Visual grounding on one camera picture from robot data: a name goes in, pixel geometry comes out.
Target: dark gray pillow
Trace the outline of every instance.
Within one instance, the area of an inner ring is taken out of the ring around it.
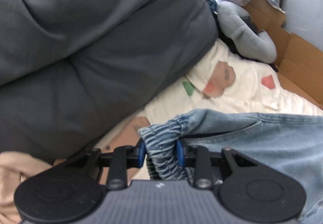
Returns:
[[[0,0],[0,151],[52,162],[175,82],[217,37],[205,0]]]

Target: beige fabric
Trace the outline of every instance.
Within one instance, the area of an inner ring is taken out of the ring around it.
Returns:
[[[27,178],[51,168],[50,164],[20,152],[0,153],[0,223],[19,223],[14,192]]]
[[[102,151],[109,145],[117,135],[125,128],[125,126],[133,120],[135,117],[145,116],[145,113],[142,110],[138,110],[130,116],[123,119],[120,123],[118,123],[114,128],[112,128],[109,132],[107,132],[102,139],[95,145],[95,148],[99,148]]]

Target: blue object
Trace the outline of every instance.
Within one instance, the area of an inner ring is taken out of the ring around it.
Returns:
[[[145,156],[146,156],[146,146],[145,146],[145,142],[142,140],[139,140],[139,153],[138,153],[138,166],[140,168],[143,167],[143,163],[145,161]]]
[[[176,156],[180,167],[185,167],[184,149],[179,139],[176,141]]]
[[[188,135],[188,145],[205,146],[221,152],[230,146],[275,170],[294,178],[306,190],[302,224],[322,224],[323,219],[323,116],[286,114],[224,114],[196,109],[165,124],[140,129],[146,143],[151,176],[162,180],[192,180],[194,171],[182,168],[174,153],[177,140]]]

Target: red sticker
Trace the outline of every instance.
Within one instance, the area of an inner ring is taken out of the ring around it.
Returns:
[[[272,75],[265,76],[261,79],[261,84],[263,86],[266,86],[268,89],[273,90],[276,88],[274,79]]]
[[[214,90],[214,85],[211,82],[208,82],[203,92],[206,92],[207,94],[211,94],[213,90]]]

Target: white sheet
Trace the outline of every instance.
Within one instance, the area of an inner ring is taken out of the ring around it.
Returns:
[[[233,67],[236,75],[235,82],[225,89],[222,96],[205,99],[201,91],[219,61],[227,62]],[[270,75],[275,83],[275,89],[272,90],[261,84],[262,78]],[[187,94],[183,86],[183,82],[188,81],[195,86],[191,96]],[[223,113],[260,112],[323,116],[320,108],[284,90],[276,72],[269,65],[242,60],[239,56],[232,54],[220,39],[185,77],[156,96],[139,115],[146,116],[151,124],[156,124],[164,123],[176,115],[197,108],[209,108]],[[116,135],[122,125],[119,124],[111,133]],[[113,138],[111,133],[107,134],[97,147],[108,144],[107,139]],[[146,167],[140,170],[135,179],[149,179]]]

